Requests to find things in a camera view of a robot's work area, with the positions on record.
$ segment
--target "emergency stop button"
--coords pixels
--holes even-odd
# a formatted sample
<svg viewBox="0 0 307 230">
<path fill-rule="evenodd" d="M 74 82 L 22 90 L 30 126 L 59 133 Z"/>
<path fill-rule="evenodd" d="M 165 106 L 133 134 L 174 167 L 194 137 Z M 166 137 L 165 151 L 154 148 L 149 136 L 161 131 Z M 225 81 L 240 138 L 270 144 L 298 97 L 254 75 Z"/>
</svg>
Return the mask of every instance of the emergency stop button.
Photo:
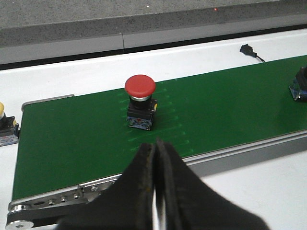
<svg viewBox="0 0 307 230">
<path fill-rule="evenodd" d="M 134 98 L 146 98 L 153 94 L 155 82 L 146 75 L 134 75 L 125 83 L 126 92 Z"/>
</svg>

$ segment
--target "white table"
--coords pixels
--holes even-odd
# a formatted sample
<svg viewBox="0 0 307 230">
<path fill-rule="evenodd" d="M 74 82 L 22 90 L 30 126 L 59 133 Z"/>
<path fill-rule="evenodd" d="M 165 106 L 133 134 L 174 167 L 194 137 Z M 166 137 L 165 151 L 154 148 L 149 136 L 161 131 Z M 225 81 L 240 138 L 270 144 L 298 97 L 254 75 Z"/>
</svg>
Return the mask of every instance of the white table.
<svg viewBox="0 0 307 230">
<path fill-rule="evenodd" d="M 239 52 L 241 45 L 247 43 L 266 61 L 306 55 L 306 41 L 304 29 L 3 70 L 0 101 L 7 116 L 14 115 L 20 122 L 21 105 L 27 101 L 122 88 L 126 79 L 135 74 L 163 81 L 260 63 Z M 7 205 L 11 201 L 17 148 L 17 144 L 0 147 L 0 229 L 5 227 Z M 202 179 L 232 202 L 264 218 L 272 230 L 304 230 L 307 229 L 306 165 L 307 151 L 304 151 Z"/>
</svg>

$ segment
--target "green conveyor belt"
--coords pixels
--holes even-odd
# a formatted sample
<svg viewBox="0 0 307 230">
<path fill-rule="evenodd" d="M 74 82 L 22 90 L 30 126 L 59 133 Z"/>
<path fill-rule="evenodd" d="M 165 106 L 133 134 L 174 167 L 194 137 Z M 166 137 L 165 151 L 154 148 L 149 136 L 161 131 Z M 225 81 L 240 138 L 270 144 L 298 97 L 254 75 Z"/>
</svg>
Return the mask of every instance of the green conveyor belt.
<svg viewBox="0 0 307 230">
<path fill-rule="evenodd" d="M 288 89 L 306 64 L 302 56 L 158 82 L 152 131 L 127 126 L 124 89 L 28 105 L 12 199 L 121 173 L 157 137 L 187 157 L 307 129 L 307 103 Z"/>
</svg>

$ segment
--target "red mushroom button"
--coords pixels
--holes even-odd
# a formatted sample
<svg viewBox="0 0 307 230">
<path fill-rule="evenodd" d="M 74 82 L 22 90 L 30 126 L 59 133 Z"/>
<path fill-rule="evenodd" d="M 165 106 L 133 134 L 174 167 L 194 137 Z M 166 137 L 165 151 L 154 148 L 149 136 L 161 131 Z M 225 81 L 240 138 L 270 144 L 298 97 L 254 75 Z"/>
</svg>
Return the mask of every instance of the red mushroom button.
<svg viewBox="0 0 307 230">
<path fill-rule="evenodd" d="M 155 82 L 146 75 L 134 75 L 126 81 L 125 90 L 132 97 L 148 97 L 155 90 Z"/>
</svg>

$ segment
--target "connector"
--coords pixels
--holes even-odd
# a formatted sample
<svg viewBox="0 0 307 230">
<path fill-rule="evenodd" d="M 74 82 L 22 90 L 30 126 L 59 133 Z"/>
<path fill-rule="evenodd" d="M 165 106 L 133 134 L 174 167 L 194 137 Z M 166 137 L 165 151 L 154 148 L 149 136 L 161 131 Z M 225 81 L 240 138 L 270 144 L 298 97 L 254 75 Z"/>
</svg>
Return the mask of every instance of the connector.
<svg viewBox="0 0 307 230">
<path fill-rule="evenodd" d="M 259 58 L 262 62 L 265 62 L 262 58 L 260 58 L 257 53 L 254 52 L 253 47 L 249 46 L 248 44 L 241 46 L 240 52 L 245 55 L 252 56 L 254 58 Z"/>
</svg>

